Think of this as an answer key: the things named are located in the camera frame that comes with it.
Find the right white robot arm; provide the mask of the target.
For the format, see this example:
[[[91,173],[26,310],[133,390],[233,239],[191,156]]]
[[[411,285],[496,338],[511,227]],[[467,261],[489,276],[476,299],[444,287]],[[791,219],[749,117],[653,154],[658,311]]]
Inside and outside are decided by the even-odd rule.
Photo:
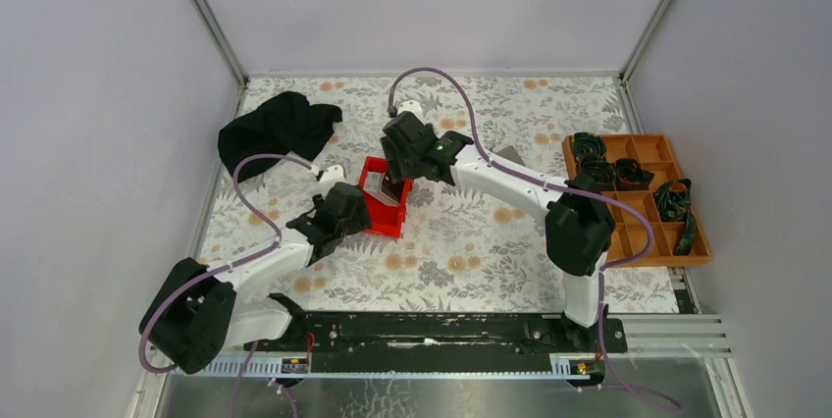
[[[586,176],[547,177],[489,152],[456,131],[438,136],[411,112],[383,128],[381,144],[396,181],[425,179],[490,195],[541,223],[546,255],[563,273],[564,341],[586,351],[601,338],[599,270],[607,259],[614,219]]]

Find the grey card holder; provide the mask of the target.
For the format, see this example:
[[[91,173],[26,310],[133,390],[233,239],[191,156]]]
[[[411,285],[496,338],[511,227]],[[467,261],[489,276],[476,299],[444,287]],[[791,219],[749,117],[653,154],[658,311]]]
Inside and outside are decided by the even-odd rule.
[[[525,166],[524,160],[514,146],[505,146],[496,150],[494,154],[516,165]]]

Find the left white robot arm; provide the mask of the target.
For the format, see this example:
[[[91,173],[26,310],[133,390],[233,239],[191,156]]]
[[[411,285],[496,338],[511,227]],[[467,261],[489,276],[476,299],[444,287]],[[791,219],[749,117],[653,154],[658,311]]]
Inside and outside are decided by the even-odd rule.
[[[270,340],[282,350],[299,346],[302,321],[279,301],[255,293],[320,261],[347,236],[371,226],[363,192],[354,184],[335,183],[313,204],[288,222],[280,237],[236,261],[209,266],[186,257],[177,262],[139,322],[140,364],[161,372],[147,357],[149,346],[186,374],[203,370],[224,349],[256,340]]]

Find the red plastic bin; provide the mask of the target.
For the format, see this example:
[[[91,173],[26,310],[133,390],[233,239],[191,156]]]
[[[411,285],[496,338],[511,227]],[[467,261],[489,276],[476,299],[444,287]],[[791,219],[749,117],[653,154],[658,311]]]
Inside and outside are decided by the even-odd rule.
[[[371,227],[366,229],[366,232],[400,238],[407,213],[407,198],[413,188],[413,181],[406,180],[402,184],[397,206],[387,205],[371,192],[371,186],[367,183],[369,176],[376,174],[382,176],[387,169],[388,162],[382,157],[367,156],[364,160],[359,177],[359,187],[363,191],[363,197],[370,215]]]

